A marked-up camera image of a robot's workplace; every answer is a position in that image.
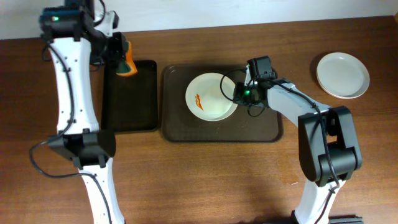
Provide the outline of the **green and orange sponge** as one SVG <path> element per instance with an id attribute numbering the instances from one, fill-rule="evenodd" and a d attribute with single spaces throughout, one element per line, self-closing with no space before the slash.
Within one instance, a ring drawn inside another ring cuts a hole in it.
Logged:
<path id="1" fill-rule="evenodd" d="M 121 60 L 116 69 L 116 74 L 121 77 L 130 77 L 137 73 L 136 65 L 132 59 L 132 44 L 127 41 L 127 51 L 124 54 L 124 59 Z"/>

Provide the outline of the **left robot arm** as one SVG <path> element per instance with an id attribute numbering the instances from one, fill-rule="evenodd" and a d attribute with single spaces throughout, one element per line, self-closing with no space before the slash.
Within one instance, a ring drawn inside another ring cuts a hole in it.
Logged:
<path id="1" fill-rule="evenodd" d="M 112 65 L 128 77 L 137 73 L 132 45 L 116 32 L 114 11 L 96 10 L 93 0 L 65 1 L 39 17 L 41 38 L 55 68 L 58 93 L 57 133 L 43 143 L 73 163 L 81 177 L 95 223 L 124 223 L 113 182 L 116 139 L 95 115 L 90 67 Z"/>

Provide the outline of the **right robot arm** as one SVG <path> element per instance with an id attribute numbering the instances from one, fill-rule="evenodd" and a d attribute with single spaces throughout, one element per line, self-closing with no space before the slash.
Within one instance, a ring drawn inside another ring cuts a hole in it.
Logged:
<path id="1" fill-rule="evenodd" d="M 363 223 L 355 215 L 330 217 L 340 188 L 361 168 L 351 111 L 321 104 L 296 86 L 277 78 L 268 56 L 248 60 L 244 82 L 236 84 L 232 102 L 284 115 L 298 128 L 298 157 L 306 182 L 289 223 Z"/>

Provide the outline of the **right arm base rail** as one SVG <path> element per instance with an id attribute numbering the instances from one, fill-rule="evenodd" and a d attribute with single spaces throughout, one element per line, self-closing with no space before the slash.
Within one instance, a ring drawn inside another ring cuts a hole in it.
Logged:
<path id="1" fill-rule="evenodd" d="M 329 224 L 364 224 L 362 217 L 339 217 L 329 219 Z"/>

